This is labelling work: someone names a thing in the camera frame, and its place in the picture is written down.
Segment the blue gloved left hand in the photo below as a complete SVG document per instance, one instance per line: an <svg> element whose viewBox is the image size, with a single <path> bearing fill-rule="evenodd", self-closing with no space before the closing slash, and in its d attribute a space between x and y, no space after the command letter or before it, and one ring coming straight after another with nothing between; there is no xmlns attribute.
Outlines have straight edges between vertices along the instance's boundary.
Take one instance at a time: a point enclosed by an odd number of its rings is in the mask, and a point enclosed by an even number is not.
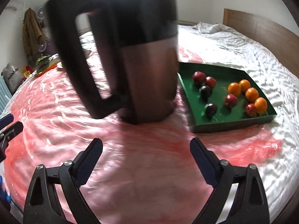
<svg viewBox="0 0 299 224"><path fill-rule="evenodd" d="M6 187L4 186L3 177L0 175L0 199L1 203L8 211L11 210L11 196L7 192Z"/></svg>

